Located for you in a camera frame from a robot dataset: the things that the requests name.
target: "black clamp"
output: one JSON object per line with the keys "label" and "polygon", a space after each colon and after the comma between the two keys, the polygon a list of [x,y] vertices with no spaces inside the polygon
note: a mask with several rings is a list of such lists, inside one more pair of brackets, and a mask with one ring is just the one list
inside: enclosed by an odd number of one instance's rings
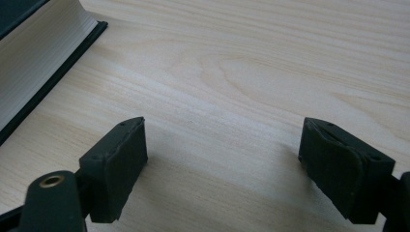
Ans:
{"label": "black clamp", "polygon": [[112,223],[121,215],[147,162],[144,118],[118,124],[79,159],[79,170],[35,180],[24,206],[0,216],[0,231],[87,231],[84,219]]}
{"label": "black clamp", "polygon": [[410,231],[410,172],[396,179],[390,157],[332,123],[306,118],[299,160],[351,222],[374,224],[380,212],[383,231]]}

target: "wood grain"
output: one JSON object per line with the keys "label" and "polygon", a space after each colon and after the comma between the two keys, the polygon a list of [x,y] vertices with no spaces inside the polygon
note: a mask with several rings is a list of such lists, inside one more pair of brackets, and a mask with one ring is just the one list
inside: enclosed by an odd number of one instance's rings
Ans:
{"label": "wood grain", "polygon": [[83,0],[108,29],[0,147],[0,211],[115,124],[146,118],[148,165],[89,231],[381,231],[301,168],[304,117],[410,170],[408,1]]}

